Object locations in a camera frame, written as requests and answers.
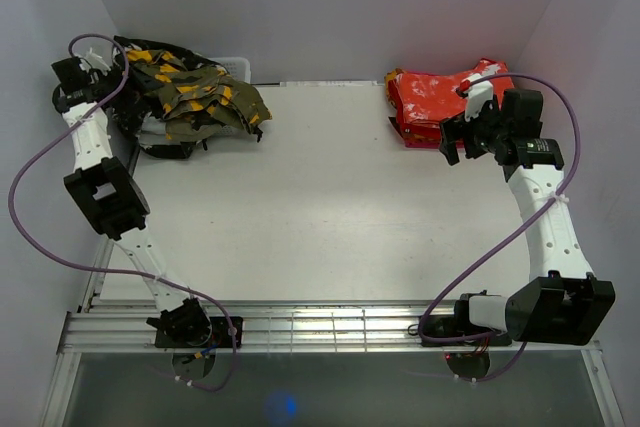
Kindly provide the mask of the orange green camouflage trousers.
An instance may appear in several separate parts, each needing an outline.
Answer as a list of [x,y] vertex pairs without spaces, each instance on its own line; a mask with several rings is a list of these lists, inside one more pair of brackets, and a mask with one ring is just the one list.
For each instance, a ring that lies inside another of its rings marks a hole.
[[258,90],[234,79],[220,64],[190,51],[126,49],[135,103],[125,110],[134,131],[165,141],[198,143],[222,127],[260,137],[272,114]]

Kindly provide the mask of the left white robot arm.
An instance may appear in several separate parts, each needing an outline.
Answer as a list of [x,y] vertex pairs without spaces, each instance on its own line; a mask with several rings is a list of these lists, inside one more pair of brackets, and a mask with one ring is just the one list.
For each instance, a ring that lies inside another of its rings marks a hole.
[[142,275],[159,311],[148,325],[180,345],[206,344],[212,323],[189,291],[175,287],[180,279],[168,270],[147,226],[148,203],[112,153],[108,116],[97,106],[111,91],[106,76],[77,57],[55,62],[52,69],[61,89],[54,105],[74,129],[74,168],[64,178],[65,188],[96,233],[113,241]]

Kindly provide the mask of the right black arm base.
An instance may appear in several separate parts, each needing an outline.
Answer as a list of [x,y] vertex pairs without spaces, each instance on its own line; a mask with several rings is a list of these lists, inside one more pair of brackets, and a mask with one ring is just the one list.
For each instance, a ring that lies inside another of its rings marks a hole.
[[487,339],[490,347],[504,347],[512,344],[511,338],[506,333],[473,324],[462,325],[452,314],[430,316],[423,325],[418,325],[417,332],[430,338],[468,337],[492,332],[493,335]]

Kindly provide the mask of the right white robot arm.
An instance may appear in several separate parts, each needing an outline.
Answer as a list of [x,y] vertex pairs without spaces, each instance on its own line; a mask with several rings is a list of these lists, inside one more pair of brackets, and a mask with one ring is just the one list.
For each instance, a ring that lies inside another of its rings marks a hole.
[[568,202],[560,191],[567,177],[558,143],[541,136],[543,96],[507,89],[501,97],[489,82],[465,81],[458,89],[462,113],[441,122],[440,151],[449,164],[484,154],[502,167],[516,199],[529,252],[528,282],[508,297],[464,294],[451,329],[464,344],[487,331],[520,342],[589,343],[615,301],[611,282],[596,278],[580,248]]

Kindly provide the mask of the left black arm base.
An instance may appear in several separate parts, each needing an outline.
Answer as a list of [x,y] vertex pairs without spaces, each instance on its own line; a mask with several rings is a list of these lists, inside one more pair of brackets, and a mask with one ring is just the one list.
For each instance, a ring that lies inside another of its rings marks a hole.
[[208,324],[191,337],[171,337],[157,331],[153,345],[156,348],[231,348],[231,329],[224,316],[211,316]]

